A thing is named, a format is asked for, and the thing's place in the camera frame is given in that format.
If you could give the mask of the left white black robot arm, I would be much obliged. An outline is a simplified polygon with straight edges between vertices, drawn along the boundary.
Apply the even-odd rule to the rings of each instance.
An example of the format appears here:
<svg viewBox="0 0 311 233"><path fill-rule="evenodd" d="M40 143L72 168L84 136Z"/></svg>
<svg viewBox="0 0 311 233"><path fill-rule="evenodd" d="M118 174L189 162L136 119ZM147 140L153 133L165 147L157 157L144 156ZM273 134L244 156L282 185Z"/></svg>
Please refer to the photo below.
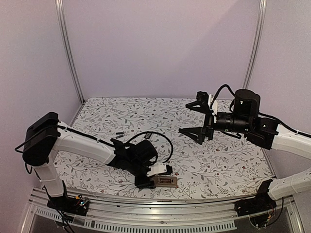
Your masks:
<svg viewBox="0 0 311 233"><path fill-rule="evenodd" d="M24 162L38 174L53 202L62 211L72 207L72 200L65 195L65 185L56 172L53 157L65 151L94 159L102 164L126 170L135 177L139 189L154 188L155 182L147 177L149 160L157 152L151 142L123 143L117 139L105 142L94 136L79 132L58 119L58 114L49 112L32 124L23 143L15 148L22 153Z"/></svg>

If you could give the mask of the long white remote control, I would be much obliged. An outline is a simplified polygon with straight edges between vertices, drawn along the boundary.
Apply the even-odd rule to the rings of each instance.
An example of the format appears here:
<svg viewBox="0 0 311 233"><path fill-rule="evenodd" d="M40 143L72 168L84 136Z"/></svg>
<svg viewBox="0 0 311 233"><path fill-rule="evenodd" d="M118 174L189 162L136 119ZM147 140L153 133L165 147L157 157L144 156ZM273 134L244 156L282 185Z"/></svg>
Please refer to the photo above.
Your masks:
<svg viewBox="0 0 311 233"><path fill-rule="evenodd" d="M144 136L144 139L147 139L147 140L152 140L153 139L153 133L146 133L145 136Z"/></svg>

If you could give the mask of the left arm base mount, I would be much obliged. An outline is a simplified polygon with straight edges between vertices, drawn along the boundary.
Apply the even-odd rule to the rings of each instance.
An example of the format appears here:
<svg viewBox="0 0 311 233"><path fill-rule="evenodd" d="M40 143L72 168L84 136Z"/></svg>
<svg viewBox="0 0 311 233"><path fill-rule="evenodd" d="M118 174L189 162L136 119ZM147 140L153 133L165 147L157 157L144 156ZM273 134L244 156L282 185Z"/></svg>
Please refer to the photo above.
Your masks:
<svg viewBox="0 0 311 233"><path fill-rule="evenodd" d="M89 199L78 195L69 197L65 183L62 181L63 193L58 197L51 197L46 191L49 201L47 206L60 212L70 213L79 216L86 216L89 208Z"/></svg>

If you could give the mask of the white air conditioner remote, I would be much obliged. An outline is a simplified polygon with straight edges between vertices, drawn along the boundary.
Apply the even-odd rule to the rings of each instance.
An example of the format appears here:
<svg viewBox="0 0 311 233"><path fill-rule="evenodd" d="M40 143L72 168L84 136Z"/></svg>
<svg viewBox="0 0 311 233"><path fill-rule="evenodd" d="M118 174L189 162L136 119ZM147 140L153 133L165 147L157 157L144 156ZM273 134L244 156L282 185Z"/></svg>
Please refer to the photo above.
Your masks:
<svg viewBox="0 0 311 233"><path fill-rule="evenodd" d="M151 181L155 183L155 187L177 187L177 178L173 176L153 176Z"/></svg>

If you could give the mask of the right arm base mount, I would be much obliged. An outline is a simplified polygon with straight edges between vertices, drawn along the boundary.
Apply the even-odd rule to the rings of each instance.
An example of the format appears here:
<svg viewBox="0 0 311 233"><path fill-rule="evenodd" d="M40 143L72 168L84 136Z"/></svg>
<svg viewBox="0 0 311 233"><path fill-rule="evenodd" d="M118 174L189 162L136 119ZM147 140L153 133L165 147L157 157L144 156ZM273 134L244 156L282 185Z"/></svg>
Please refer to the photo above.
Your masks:
<svg viewBox="0 0 311 233"><path fill-rule="evenodd" d="M246 216L276 208L276 201L271 199L268 191L258 191L252 198L241 199L234 203L238 216Z"/></svg>

